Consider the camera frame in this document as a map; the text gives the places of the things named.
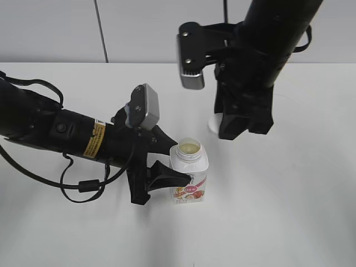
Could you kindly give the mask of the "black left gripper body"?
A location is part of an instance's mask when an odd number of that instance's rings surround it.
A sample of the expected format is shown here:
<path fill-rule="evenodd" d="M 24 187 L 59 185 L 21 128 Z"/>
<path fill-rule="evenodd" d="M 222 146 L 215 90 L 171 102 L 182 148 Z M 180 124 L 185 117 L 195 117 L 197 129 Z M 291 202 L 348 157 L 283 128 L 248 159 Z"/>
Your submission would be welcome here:
<path fill-rule="evenodd" d="M 150 199 L 147 189 L 147 154 L 156 142 L 158 125 L 147 130 L 142 126 L 128 127 L 128 108 L 114 115 L 114 123 L 105 130 L 105 153 L 110 164 L 127 173 L 131 203 L 145 205 Z"/>

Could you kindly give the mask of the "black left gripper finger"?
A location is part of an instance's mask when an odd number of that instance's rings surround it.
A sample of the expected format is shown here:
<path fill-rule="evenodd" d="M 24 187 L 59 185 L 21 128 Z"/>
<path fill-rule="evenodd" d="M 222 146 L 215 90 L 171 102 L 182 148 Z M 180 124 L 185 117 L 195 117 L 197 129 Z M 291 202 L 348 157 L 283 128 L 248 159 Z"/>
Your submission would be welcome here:
<path fill-rule="evenodd" d="M 160 161 L 156 161 L 147 168 L 146 188 L 148 192 L 167 187 L 185 187 L 190 181 L 189 175 L 177 172 Z"/>
<path fill-rule="evenodd" d="M 170 152 L 170 149 L 177 145 L 177 142 L 165 134 L 158 125 L 152 128 L 151 133 L 151 152 Z"/>

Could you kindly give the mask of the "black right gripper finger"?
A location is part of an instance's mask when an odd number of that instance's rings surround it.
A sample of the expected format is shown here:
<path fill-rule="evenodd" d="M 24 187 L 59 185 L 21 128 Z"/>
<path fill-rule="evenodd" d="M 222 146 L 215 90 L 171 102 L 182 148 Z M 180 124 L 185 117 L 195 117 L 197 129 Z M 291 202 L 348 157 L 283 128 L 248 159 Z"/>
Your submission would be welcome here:
<path fill-rule="evenodd" d="M 218 136 L 220 139 L 236 139 L 248 128 L 248 124 L 248 117 L 224 113 L 220 122 Z"/>
<path fill-rule="evenodd" d="M 249 121 L 250 133 L 268 133 L 274 125 L 271 111 L 261 111 L 253 114 Z"/>

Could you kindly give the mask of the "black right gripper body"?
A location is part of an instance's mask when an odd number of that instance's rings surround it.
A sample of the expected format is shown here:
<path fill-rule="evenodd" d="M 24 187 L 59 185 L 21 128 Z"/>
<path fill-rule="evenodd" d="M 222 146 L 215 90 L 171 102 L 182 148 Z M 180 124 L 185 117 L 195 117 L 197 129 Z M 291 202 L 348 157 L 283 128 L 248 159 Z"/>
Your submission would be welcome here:
<path fill-rule="evenodd" d="M 271 117 L 274 59 L 267 55 L 229 55 L 215 64 L 217 92 L 214 112 L 223 113 L 223 103 L 243 117 Z"/>

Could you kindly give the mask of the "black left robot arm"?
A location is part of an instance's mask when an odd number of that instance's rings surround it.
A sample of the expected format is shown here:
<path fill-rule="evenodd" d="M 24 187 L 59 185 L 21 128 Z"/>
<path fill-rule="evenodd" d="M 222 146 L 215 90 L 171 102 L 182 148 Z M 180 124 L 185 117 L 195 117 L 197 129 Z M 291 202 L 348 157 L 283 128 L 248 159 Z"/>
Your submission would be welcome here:
<path fill-rule="evenodd" d="M 55 182 L 28 171 L 1 150 L 1 156 L 19 172 L 58 188 L 63 194 L 68 190 L 91 192 L 92 200 L 98 199 L 108 184 L 126 174 L 131 202 L 138 205 L 146 204 L 153 190 L 183 187 L 191 181 L 189 175 L 162 162 L 147 165 L 148 154 L 168 155 L 176 145 L 158 126 L 159 99 L 148 84 L 138 85 L 130 101 L 110 122 L 66 110 L 62 98 L 55 101 L 33 92 L 28 89 L 32 84 L 60 94 L 47 81 L 1 74 L 1 136 L 14 144 L 61 153 L 69 161 L 80 157 L 103 163 L 105 174 L 102 180 L 85 180 L 75 185 Z"/>

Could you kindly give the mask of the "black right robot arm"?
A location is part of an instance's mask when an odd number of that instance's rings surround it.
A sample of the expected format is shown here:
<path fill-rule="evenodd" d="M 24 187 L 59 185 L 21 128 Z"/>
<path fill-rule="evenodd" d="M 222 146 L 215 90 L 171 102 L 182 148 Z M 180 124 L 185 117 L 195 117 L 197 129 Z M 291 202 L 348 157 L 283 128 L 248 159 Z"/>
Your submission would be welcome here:
<path fill-rule="evenodd" d="M 222 118 L 218 137 L 234 140 L 244 131 L 266 135 L 274 121 L 273 90 L 279 73 L 310 23 L 321 1 L 252 1 L 245 19 L 233 29 L 231 56 L 215 65 L 214 112 Z"/>

